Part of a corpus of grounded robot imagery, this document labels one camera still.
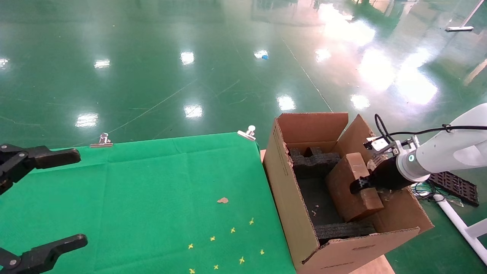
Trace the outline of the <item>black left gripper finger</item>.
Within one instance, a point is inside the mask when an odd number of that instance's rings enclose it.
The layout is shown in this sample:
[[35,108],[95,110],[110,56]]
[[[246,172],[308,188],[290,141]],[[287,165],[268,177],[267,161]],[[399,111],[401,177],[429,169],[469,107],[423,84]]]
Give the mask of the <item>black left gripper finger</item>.
[[74,148],[52,151],[46,146],[22,148],[2,144],[0,148],[0,194],[7,192],[34,169],[50,169],[80,161],[80,152]]
[[58,241],[32,248],[17,256],[0,249],[1,274],[42,274],[52,270],[58,258],[65,253],[80,249],[88,244],[87,236],[76,234]]

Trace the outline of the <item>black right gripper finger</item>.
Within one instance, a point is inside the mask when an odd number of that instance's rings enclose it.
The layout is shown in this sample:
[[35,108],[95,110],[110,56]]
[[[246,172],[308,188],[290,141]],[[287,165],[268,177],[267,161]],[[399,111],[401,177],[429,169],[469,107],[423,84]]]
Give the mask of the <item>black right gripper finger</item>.
[[373,176],[359,177],[350,184],[350,193],[358,194],[360,191],[376,186]]

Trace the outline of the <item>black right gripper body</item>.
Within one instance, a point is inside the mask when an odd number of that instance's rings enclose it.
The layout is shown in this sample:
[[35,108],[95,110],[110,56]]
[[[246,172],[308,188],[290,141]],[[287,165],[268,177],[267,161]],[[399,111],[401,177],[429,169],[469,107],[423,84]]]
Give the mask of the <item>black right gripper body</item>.
[[369,175],[372,187],[399,191],[410,185],[397,167],[397,156],[383,160]]

